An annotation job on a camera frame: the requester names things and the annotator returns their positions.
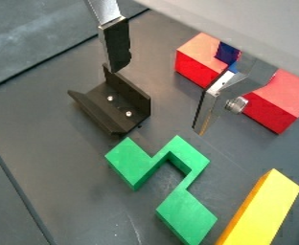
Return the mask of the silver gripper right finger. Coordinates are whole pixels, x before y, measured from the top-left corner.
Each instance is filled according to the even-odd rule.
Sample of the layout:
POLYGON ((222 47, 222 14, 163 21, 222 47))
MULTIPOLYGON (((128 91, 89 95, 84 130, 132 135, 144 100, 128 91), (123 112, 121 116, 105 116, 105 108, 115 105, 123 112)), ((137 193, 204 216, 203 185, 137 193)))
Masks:
POLYGON ((203 91, 194 121, 194 131, 203 135, 219 116, 230 111, 239 114, 248 101, 243 95, 263 87, 278 71, 278 67, 254 56, 240 56, 236 73, 224 70, 203 91))

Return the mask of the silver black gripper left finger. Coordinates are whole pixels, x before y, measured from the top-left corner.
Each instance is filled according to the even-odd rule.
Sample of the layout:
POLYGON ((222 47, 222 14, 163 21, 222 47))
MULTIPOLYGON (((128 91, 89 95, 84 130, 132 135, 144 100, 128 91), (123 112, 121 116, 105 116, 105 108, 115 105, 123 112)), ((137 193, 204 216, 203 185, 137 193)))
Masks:
POLYGON ((92 16, 99 20, 99 37, 112 73, 131 62, 129 19, 121 15, 116 0, 84 0, 92 16))

